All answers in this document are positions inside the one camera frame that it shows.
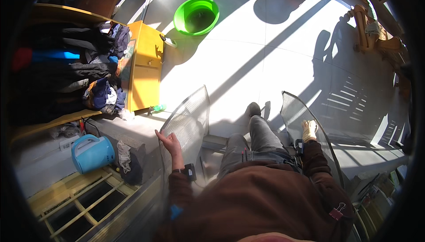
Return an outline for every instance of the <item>brown hoodie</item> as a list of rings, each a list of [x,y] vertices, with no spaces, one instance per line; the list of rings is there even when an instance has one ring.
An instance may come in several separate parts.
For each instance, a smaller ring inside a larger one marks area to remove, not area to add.
[[[345,241],[354,213],[333,180],[321,145],[305,144],[304,175],[287,164],[249,161],[236,165],[195,199],[187,177],[169,176],[169,203],[182,212],[158,230],[155,241],[237,241],[278,232],[295,239]],[[339,220],[331,209],[346,204]]]

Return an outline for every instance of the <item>hand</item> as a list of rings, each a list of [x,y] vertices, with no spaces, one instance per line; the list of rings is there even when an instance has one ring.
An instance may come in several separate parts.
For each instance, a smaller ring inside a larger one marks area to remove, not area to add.
[[[316,139],[316,131],[319,128],[316,122],[303,120],[301,123],[301,127],[303,128],[303,140],[304,142],[308,142],[309,140],[317,140]]]
[[[178,141],[176,135],[171,133],[167,137],[164,136],[164,131],[162,130],[159,133],[155,130],[155,133],[160,141],[164,144],[164,147],[171,154],[171,162],[172,162],[172,170],[175,169],[184,169],[184,161],[182,155],[182,147],[180,146],[180,142]]]

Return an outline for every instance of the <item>shoe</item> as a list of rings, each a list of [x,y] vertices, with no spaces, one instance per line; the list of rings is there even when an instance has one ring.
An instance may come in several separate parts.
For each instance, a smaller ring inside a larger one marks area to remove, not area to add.
[[[252,102],[248,106],[249,108],[249,116],[261,116],[260,106],[256,102]]]

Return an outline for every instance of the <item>tiled floor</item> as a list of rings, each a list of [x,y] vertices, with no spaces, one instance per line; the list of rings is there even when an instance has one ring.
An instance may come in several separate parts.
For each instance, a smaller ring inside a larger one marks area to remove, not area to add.
[[[365,143],[385,143],[380,133],[398,139],[407,104],[394,87],[390,65],[376,53],[352,48],[356,24],[344,15],[360,0],[214,0],[219,21],[197,37],[173,27],[184,1],[152,0],[144,20],[178,44],[164,51],[160,101],[168,110],[205,85],[210,134],[246,134],[246,107],[255,101],[270,104],[270,127],[285,141],[285,130],[277,132],[283,129],[285,90],[309,105],[330,136]],[[397,126],[393,134],[391,123]]]

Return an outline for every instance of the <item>sleeve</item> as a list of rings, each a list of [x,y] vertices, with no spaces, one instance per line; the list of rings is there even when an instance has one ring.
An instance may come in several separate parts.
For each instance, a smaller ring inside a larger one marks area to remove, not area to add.
[[[351,201],[346,192],[335,182],[331,175],[331,169],[323,155],[320,143],[310,140],[304,145],[303,171],[320,192],[327,206],[338,208],[340,202],[345,203],[341,211],[347,218],[335,221],[336,228],[330,241],[345,241],[353,226],[354,212]]]
[[[323,155],[320,143],[310,140],[304,144],[304,155],[301,158],[303,162],[303,172],[307,177],[316,173],[325,172],[331,175],[331,169]]]
[[[171,173],[168,176],[168,189],[170,219],[173,220],[193,202],[193,191],[187,176],[182,173]]]
[[[171,173],[168,176],[168,189],[170,191],[168,194],[169,216],[156,231],[153,237],[154,242],[176,240],[173,220],[193,201],[192,186],[187,176],[182,173]]]

